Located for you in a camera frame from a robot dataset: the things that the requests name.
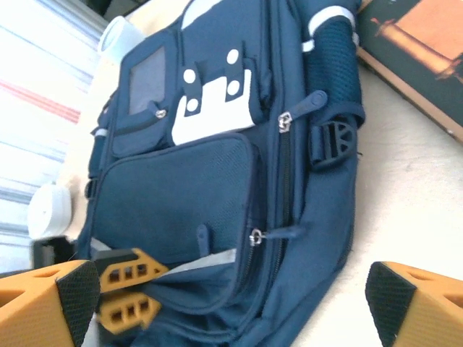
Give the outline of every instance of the navy blue backpack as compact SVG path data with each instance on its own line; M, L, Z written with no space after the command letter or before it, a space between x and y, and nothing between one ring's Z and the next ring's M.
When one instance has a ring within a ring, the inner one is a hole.
M360 0L193 0L125 57L98 119L78 255L167 266L111 346L289 346L354 227Z

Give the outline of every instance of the table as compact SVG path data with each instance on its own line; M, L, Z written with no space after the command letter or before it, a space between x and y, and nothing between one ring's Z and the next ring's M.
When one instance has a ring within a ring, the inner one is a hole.
M188 0L151 0L129 20L154 33ZM372 262L389 260L463 280L463 147L371 72L360 68L368 120L360 130L354 245L348 263L294 347L380 347L364 290ZM76 237L85 219L87 164L118 71L102 61L57 184L70 188Z

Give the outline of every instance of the reflective strip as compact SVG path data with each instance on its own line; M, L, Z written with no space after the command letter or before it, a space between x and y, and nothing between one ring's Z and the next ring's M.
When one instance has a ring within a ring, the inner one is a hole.
M359 35L357 33L352 33L352 41L358 47L358 45L360 43L360 39L359 39ZM309 40L309 41L305 41L305 42L302 43L302 52L303 53L311 52L311 51L313 51L314 48L315 48L315 41L313 39Z
M210 267L216 265L230 264L235 261L237 257L237 249L229 249L220 253L215 253L208 255L207 257L202 257L193 262L188 262L186 264L174 267L172 270L164 273L161 277L171 275L172 273L182 273L184 271L200 269L203 267Z
M108 129L98 129L96 132L95 132L95 137L97 136L107 136L108 135Z
M346 17L350 24L352 25L352 29L355 30L355 18L352 12L342 6L329 6L321 11L315 13L313 17L309 21L309 34L310 37L313 37L315 31L327 20L333 17L342 16Z
M95 239L93 237L92 237L92 239L90 241L90 247L92 247L97 252L99 252L99 251L110 251L111 250L111 247L106 246L103 242L101 242L100 240L97 240L97 239Z
M358 47L359 44L360 44L359 34L357 34L356 32L353 32L352 33L352 41L354 41L355 45Z

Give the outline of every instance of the white patch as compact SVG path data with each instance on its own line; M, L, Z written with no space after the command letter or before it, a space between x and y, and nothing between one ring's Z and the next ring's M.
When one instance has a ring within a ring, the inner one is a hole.
M172 127L172 139L175 145L255 126L249 110L251 78L251 70L246 69L243 95L227 102L225 102L227 93L225 76L206 83L203 86L201 112L192 116L185 117L187 97L182 96Z
M315 41L309 40L302 43L302 52L307 53L313 51L315 48Z
M184 13L182 30L191 25L198 17L201 17L209 11L212 6L217 5L221 1L222 0L194 0Z
M350 21L352 28L355 30L355 18L348 9L342 6L328 6L315 13L312 18L310 18L308 25L310 37L313 37L315 31L324 22L336 16L346 17Z
M185 70L184 73L183 73L183 80L186 83L189 83L189 84L193 83L196 80L195 71L193 71L191 69Z
M359 46L360 39L359 39L359 35L357 33L352 33L352 41L354 42L354 44L357 47ZM307 41L302 43L302 52L303 53L311 52L314 49L315 49L315 41L313 39L312 40L307 40Z
M96 132L95 132L95 137L97 136L104 136L106 137L108 135L108 129L98 129Z
M237 62L238 58L239 58L238 50L237 49L232 49L226 55L226 62L229 63L230 65L233 65L234 63Z
M191 99L190 101L188 101L187 103L187 110L189 112L193 112L196 108L197 108L197 105L198 105L198 101L196 99Z
M206 257L187 262L183 265L174 267L172 270L164 273L161 277L171 275L173 273L183 273L184 271L190 271L195 269L201 269L204 267L211 267L216 265L231 264L237 258L237 249L229 249L220 253L210 254Z
M239 82L238 81L231 81L229 86L226 88L226 92L231 96L236 95L239 90Z

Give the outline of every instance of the white cup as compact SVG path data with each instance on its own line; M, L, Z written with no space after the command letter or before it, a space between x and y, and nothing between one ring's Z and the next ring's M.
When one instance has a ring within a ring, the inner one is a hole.
M115 64L135 46L145 40L145 35L122 16L114 18L106 27L98 43L98 54Z

